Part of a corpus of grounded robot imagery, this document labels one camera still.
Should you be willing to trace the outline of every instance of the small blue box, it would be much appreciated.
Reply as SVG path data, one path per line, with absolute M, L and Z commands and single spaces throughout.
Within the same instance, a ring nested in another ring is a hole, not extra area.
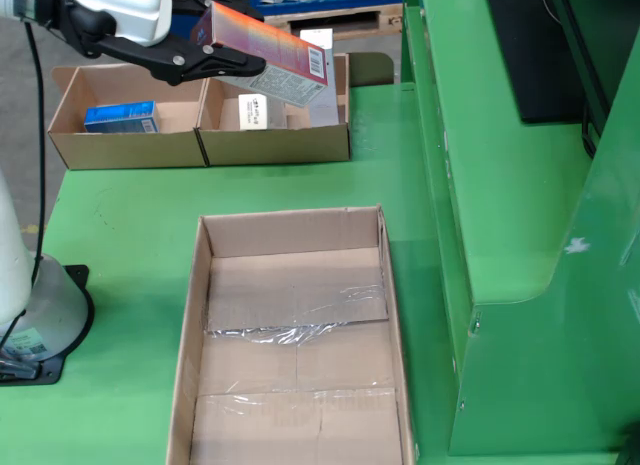
M 156 102 L 89 108 L 84 128 L 89 133 L 157 133 L 159 127 Z

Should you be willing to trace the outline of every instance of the empty cardboard box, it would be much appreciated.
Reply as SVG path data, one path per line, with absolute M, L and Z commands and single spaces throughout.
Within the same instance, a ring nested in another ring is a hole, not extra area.
M 61 67 L 63 93 L 49 136 L 69 169 L 203 167 L 195 127 L 206 80 L 172 87 L 135 65 Z M 153 100 L 159 133 L 87 133 L 87 109 Z
M 334 63 L 339 124 L 328 127 L 311 128 L 309 108 L 287 104 L 286 130 L 240 131 L 238 95 L 247 92 L 219 80 L 209 80 L 198 121 L 198 133 L 209 164 L 349 160 L 349 55 L 336 54 Z
M 167 465 L 413 465 L 379 208 L 200 219 Z

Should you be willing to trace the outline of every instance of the concrete floor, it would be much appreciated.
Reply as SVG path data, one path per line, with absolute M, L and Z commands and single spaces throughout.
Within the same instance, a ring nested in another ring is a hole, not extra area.
M 47 125 L 56 111 L 61 93 L 51 79 L 51 70 L 61 65 L 109 63 L 101 58 L 87 60 L 43 29 L 34 29 L 45 79 Z M 38 129 L 37 86 L 24 25 L 0 20 L 0 169 L 13 197 L 26 246 L 33 250 L 38 232 Z M 378 51 L 391 56 L 400 67 L 400 35 L 336 42 L 335 51 Z M 66 167 L 53 144 L 47 143 L 47 218 L 55 203 Z

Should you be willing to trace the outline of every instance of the green table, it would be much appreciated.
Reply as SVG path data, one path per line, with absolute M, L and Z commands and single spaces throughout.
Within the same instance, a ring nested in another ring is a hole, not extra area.
M 350 163 L 67 173 L 45 252 L 91 268 L 96 319 L 57 385 L 0 391 L 2 463 L 163 463 L 198 216 L 377 203 L 420 463 L 612 463 L 446 456 L 456 395 L 413 84 L 355 89 L 351 120 Z

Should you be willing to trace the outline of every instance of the white box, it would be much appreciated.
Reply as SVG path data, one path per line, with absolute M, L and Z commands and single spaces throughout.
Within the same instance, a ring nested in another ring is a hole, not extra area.
M 240 130 L 273 130 L 287 128 L 284 103 L 260 93 L 238 95 Z

